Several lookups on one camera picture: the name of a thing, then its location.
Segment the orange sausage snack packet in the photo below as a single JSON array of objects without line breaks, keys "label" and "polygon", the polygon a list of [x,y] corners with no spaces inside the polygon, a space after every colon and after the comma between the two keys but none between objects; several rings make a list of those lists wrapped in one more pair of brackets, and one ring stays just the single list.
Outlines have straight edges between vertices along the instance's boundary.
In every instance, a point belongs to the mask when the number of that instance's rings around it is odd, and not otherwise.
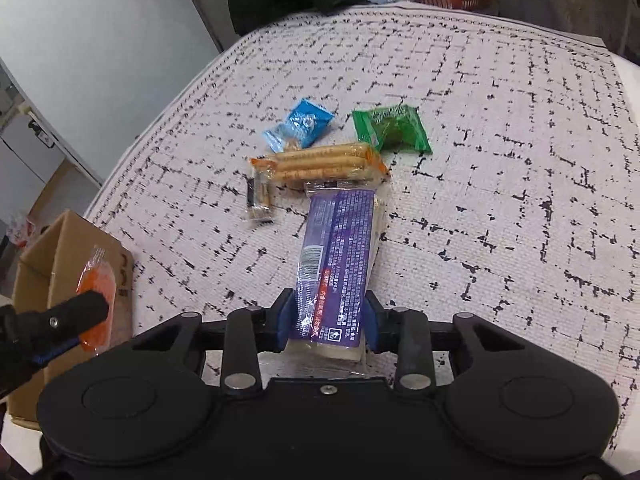
[{"label": "orange sausage snack packet", "polygon": [[115,273],[107,261],[104,248],[93,247],[80,274],[76,292],[93,300],[105,314],[103,321],[80,335],[81,347],[97,356],[110,346],[117,292]]}]

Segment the brown cardboard box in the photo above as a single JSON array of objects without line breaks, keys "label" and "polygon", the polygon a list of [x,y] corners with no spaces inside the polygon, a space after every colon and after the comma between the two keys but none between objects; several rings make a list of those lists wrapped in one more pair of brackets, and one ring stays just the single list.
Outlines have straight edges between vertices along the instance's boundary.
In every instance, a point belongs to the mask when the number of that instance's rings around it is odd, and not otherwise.
[{"label": "brown cardboard box", "polygon": [[[76,295],[81,271],[94,248],[105,252],[117,285],[111,348],[129,340],[132,322],[132,265],[134,258],[119,240],[102,231],[75,211],[66,210],[21,255],[13,289],[17,312],[46,312]],[[39,428],[36,405],[47,382],[75,365],[88,361],[91,353],[79,347],[56,358],[24,386],[9,395],[12,422],[28,429]]]}]

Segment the purple wafer bar packet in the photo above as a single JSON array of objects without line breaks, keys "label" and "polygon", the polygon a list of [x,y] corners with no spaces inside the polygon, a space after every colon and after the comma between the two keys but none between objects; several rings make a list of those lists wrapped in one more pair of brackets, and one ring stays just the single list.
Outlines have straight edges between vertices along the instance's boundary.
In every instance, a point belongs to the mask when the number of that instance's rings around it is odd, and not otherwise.
[{"label": "purple wafer bar packet", "polygon": [[290,338],[322,358],[358,362],[366,348],[364,296],[384,203],[376,188],[356,183],[316,185],[308,197]]}]

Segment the long biscuit stick packet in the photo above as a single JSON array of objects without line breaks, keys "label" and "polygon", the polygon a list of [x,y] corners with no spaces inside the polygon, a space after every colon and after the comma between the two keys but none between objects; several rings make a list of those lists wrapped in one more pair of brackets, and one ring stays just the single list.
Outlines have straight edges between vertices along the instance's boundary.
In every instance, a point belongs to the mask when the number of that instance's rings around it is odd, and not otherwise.
[{"label": "long biscuit stick packet", "polygon": [[302,148],[261,158],[252,167],[279,184],[367,181],[390,174],[379,152],[364,142]]}]

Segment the dark green snack packet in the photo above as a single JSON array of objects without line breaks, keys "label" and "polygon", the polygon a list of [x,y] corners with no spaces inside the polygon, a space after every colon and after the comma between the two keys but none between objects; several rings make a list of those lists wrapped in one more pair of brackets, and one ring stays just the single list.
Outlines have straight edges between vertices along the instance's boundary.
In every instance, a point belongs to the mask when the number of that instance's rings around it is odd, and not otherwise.
[{"label": "dark green snack packet", "polygon": [[416,107],[399,104],[373,110],[354,110],[352,122],[358,140],[370,144],[375,151],[402,148],[432,154]]}]

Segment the blue plum snack packet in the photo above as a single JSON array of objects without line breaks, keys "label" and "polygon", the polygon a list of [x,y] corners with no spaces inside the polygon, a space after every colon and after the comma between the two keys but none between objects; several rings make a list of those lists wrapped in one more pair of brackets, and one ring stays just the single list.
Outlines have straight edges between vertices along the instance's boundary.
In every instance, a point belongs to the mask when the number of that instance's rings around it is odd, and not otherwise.
[{"label": "blue plum snack packet", "polygon": [[310,148],[326,130],[334,115],[326,108],[302,99],[283,122],[262,133],[273,153]]}]

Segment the red white plastic bag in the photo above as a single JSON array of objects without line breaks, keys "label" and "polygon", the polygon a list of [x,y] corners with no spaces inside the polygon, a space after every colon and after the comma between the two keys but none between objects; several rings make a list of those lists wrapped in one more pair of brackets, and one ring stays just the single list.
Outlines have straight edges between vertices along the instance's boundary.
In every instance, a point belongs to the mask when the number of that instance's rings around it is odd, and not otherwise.
[{"label": "red white plastic bag", "polygon": [[6,236],[9,241],[18,248],[25,248],[36,232],[36,224],[25,211],[18,210],[11,214]]}]

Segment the white kitchen cabinet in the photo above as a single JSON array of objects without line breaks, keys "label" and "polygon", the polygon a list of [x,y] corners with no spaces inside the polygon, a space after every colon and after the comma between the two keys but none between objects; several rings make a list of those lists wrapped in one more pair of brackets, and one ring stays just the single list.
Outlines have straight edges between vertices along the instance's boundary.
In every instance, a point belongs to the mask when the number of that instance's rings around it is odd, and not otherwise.
[{"label": "white kitchen cabinet", "polygon": [[23,98],[1,71],[1,221],[9,224],[32,210],[55,171],[66,159],[30,115]]}]

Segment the patterned white bed blanket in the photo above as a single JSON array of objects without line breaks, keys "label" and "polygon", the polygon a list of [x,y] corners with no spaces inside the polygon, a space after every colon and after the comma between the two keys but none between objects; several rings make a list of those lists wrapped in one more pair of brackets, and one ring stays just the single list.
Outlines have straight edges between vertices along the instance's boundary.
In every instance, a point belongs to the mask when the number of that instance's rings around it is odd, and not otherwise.
[{"label": "patterned white bed blanket", "polygon": [[134,328],[266,306],[295,281],[308,211],[277,188],[246,215],[250,159],[299,100],[414,106],[429,153],[391,152],[373,290],[435,320],[468,311],[604,378],[608,456],[639,457],[638,70],[577,37],[412,4],[302,14],[215,58],[122,156],[88,219],[134,255]]}]

